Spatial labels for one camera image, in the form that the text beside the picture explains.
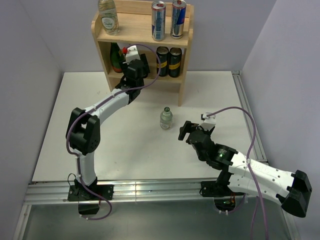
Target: wooden shelf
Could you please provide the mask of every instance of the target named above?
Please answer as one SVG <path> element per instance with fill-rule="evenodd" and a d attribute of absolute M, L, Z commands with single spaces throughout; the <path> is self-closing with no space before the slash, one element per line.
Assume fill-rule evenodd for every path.
<path fill-rule="evenodd" d="M 119 32 L 116 35 L 106 33 L 98 12 L 95 14 L 91 23 L 93 39 L 110 89 L 112 90 L 123 76 L 122 73 L 115 72 L 111 66 L 111 43 L 146 44 L 151 46 L 166 46 L 168 48 L 181 48 L 183 54 L 180 76 L 173 78 L 168 75 L 159 77 L 157 80 L 170 84 L 180 84 L 178 106 L 181 106 L 194 34 L 194 6 L 187 4 L 183 37 L 173 39 L 170 36 L 172 3 L 166 2 L 165 39 L 162 41 L 154 41 L 151 34 L 151 1 L 114 0 L 114 2 L 119 21 Z M 150 73 L 146 79 L 154 79 L 157 74 L 156 56 L 154 56 L 151 51 L 141 51 L 140 48 L 139 53 L 145 53 L 148 60 Z"/>
<path fill-rule="evenodd" d="M 146 77 L 146 79 L 152 79 L 152 80 L 155 79 L 155 77 L 157 75 L 156 56 L 151 51 L 139 51 L 139 53 L 146 55 L 146 59 L 147 59 L 148 64 L 149 64 L 150 73 L 148 74 L 148 77 Z M 115 72 L 113 70 L 113 68 L 110 67 L 108 69 L 108 76 L 110 78 L 120 79 L 123 76 L 123 74 Z M 157 79 L 157 81 L 166 82 L 166 83 L 173 83 L 173 84 L 181 84 L 183 82 L 182 71 L 181 71 L 180 76 L 178 76 L 178 77 L 170 77 L 169 75 L 163 76 L 163 77 L 160 76 Z"/>
<path fill-rule="evenodd" d="M 137 43 L 155 46 L 186 48 L 188 46 L 188 32 L 183 33 L 180 39 L 170 36 L 171 17 L 165 19 L 165 39 L 155 41 L 151 34 L 151 15 L 118 13 L 119 33 L 109 35 L 101 28 L 97 40 L 101 42 Z M 184 29 L 189 29 L 189 18 L 185 18 Z"/>

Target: energy drink can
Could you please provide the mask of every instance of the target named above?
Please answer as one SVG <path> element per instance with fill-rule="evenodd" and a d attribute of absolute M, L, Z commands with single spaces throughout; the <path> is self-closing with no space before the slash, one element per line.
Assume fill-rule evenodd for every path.
<path fill-rule="evenodd" d="M 182 51 L 180 48 L 173 47 L 169 55 L 169 76 L 177 78 L 180 75 Z"/>
<path fill-rule="evenodd" d="M 165 39 L 166 4 L 163 1 L 154 1 L 151 9 L 152 38 L 155 41 L 161 41 Z"/>
<path fill-rule="evenodd" d="M 174 39 L 182 38 L 184 34 L 184 24 L 187 4 L 183 0 L 174 0 L 172 2 L 172 22 L 170 35 Z"/>
<path fill-rule="evenodd" d="M 168 64 L 168 58 L 169 58 L 169 49 L 165 46 L 159 46 L 156 49 L 156 54 L 158 55 L 160 59 L 161 64 L 161 70 L 160 70 L 160 77 L 165 77 L 168 75 L 169 71 L 169 64 Z M 158 59 L 156 60 L 156 72 L 159 71 L 159 63 Z"/>

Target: metal frame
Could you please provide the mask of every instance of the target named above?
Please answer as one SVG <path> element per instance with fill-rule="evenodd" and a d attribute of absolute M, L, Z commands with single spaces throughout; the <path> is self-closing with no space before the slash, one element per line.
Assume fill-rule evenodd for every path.
<path fill-rule="evenodd" d="M 249 102 L 248 102 L 248 99 L 247 99 L 247 96 L 246 96 L 246 93 L 245 93 L 245 89 L 244 89 L 244 86 L 242 84 L 241 77 L 240 77 L 241 71 L 232 71 L 231 73 L 232 73 L 232 77 L 233 77 L 233 80 L 234 80 L 236 91 L 237 91 L 238 96 L 239 96 L 241 107 L 243 109 L 247 110 L 250 113 L 250 115 L 252 116 L 253 114 L 252 114 L 252 111 L 250 109 Z M 249 132 L 250 140 L 252 141 L 254 129 L 253 129 L 251 120 L 244 113 L 243 113 L 243 116 L 244 116 L 244 119 L 245 119 L 246 127 L 247 127 L 248 132 Z M 256 136 L 255 137 L 256 137 L 256 139 L 255 139 L 254 145 L 253 145 L 255 159 L 257 161 L 259 161 L 259 162 L 268 162 L 266 154 L 265 154 L 265 151 L 264 151 L 264 148 L 262 146 L 262 142 L 261 142 L 258 130 L 256 131 Z"/>
<path fill-rule="evenodd" d="M 12 238 L 13 240 L 22 240 L 24 238 L 30 210 L 31 210 L 31 205 L 22 206 L 18 223 L 16 225 L 15 232 Z"/>
<path fill-rule="evenodd" d="M 233 71 L 232 77 L 240 99 L 242 108 L 252 114 L 244 87 L 241 81 L 241 72 Z M 253 137 L 253 127 L 250 119 L 244 115 L 250 139 Z M 260 136 L 256 134 L 253 152 L 259 162 L 268 164 Z M 163 179 L 163 180 L 136 180 L 136 181 L 99 181 L 98 184 L 113 184 L 114 193 L 111 202 L 147 202 L 147 201 L 183 201 L 200 200 L 201 181 L 212 181 L 216 178 L 193 178 L 193 179 Z M 30 184 L 27 188 L 21 214 L 14 233 L 14 240 L 23 238 L 29 213 L 32 205 L 50 204 L 78 204 L 68 202 L 69 185 L 67 182 L 37 182 Z M 97 203 L 98 201 L 87 201 L 86 203 Z M 294 217 L 284 211 L 283 217 L 286 222 L 292 240 L 300 240 Z"/>

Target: can lid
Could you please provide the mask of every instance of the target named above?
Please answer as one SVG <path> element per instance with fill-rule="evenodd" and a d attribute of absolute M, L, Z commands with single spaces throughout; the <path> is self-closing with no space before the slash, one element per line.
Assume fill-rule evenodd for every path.
<path fill-rule="evenodd" d="M 166 8 L 166 4 L 163 1 L 154 1 L 151 4 L 151 8 L 153 10 L 162 10 Z"/>
<path fill-rule="evenodd" d="M 167 54 L 169 52 L 169 49 L 166 46 L 159 46 L 156 49 L 156 52 L 159 54 Z"/>
<path fill-rule="evenodd" d="M 170 53 L 172 55 L 178 56 L 178 55 L 182 54 L 182 50 L 181 50 L 181 48 L 173 47 L 173 48 L 170 49 Z"/>
<path fill-rule="evenodd" d="M 187 6 L 187 3 L 183 0 L 174 0 L 172 2 L 172 5 L 180 9 L 180 8 L 185 8 Z"/>

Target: black can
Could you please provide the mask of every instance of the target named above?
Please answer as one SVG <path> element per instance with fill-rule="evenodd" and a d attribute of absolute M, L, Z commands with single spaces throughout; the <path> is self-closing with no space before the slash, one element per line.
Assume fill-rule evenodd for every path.
<path fill-rule="evenodd" d="M 173 47 L 169 54 L 169 76 L 177 78 L 180 75 L 182 51 L 180 48 Z"/>
<path fill-rule="evenodd" d="M 159 46 L 156 49 L 156 54 L 158 55 L 161 63 L 160 77 L 165 77 L 169 72 L 168 58 L 169 58 L 169 49 L 166 46 Z M 159 71 L 158 59 L 156 60 L 156 72 Z"/>

